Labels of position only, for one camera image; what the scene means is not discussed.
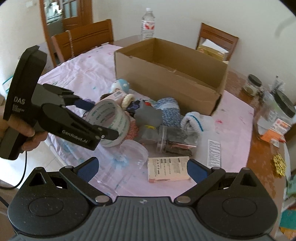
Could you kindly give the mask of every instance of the wooden chair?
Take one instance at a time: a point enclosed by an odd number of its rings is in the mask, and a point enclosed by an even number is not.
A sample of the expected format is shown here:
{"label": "wooden chair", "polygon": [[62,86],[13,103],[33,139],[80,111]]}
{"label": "wooden chair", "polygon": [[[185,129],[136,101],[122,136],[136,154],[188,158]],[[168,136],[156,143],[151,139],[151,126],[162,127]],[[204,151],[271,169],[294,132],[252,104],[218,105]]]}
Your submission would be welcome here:
{"label": "wooden chair", "polygon": [[211,40],[220,47],[226,49],[229,53],[226,60],[229,61],[230,57],[237,45],[238,37],[235,37],[231,34],[223,32],[219,29],[213,28],[205,23],[202,23],[200,26],[200,35],[197,40],[196,49],[198,48],[201,38]]}
{"label": "wooden chair", "polygon": [[61,63],[85,53],[96,46],[113,42],[111,19],[74,28],[52,37]]}

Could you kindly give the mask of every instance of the small cardboard package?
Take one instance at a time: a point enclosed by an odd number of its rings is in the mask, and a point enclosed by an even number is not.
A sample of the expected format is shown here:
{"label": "small cardboard package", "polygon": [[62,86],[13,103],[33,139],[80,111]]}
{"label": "small cardboard package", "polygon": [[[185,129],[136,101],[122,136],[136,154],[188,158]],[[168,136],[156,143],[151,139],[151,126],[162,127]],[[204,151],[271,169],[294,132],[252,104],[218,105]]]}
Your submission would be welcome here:
{"label": "small cardboard package", "polygon": [[226,84],[227,64],[197,50],[162,39],[148,39],[115,52],[117,79],[159,100],[173,97],[181,114],[211,115]]}
{"label": "small cardboard package", "polygon": [[148,180],[150,183],[161,181],[188,180],[187,162],[189,156],[148,158]]}

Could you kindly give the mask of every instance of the clear tape roll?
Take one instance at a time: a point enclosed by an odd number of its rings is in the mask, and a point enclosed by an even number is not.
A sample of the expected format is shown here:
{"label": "clear tape roll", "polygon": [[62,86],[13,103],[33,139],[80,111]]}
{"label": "clear tape roll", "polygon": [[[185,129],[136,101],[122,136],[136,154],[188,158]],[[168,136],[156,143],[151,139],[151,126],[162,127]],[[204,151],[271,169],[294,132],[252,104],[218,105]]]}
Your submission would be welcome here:
{"label": "clear tape roll", "polygon": [[112,147],[120,144],[126,137],[129,129],[129,119],[121,107],[111,99],[99,101],[88,113],[85,120],[92,125],[103,126],[116,130],[119,137],[114,140],[101,139],[104,147]]}

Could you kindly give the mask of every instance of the doorway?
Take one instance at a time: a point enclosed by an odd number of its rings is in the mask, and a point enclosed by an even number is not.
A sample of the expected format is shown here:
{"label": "doorway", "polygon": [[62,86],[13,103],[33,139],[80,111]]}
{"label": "doorway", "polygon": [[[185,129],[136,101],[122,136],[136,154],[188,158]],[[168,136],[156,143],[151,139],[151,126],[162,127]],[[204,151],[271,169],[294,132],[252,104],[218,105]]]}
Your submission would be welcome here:
{"label": "doorway", "polygon": [[54,67],[59,64],[51,37],[91,24],[91,0],[39,0],[43,31]]}

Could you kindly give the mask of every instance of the cardboard box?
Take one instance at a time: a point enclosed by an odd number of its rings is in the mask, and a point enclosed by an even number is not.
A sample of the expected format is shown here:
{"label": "cardboard box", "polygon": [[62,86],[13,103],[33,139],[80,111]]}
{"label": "cardboard box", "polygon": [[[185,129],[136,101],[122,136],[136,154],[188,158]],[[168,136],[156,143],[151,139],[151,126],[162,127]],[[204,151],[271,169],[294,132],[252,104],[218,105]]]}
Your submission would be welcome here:
{"label": "cardboard box", "polygon": [[148,39],[115,52],[117,79],[151,99],[175,98],[181,114],[211,115],[226,84],[227,64],[194,49]]}

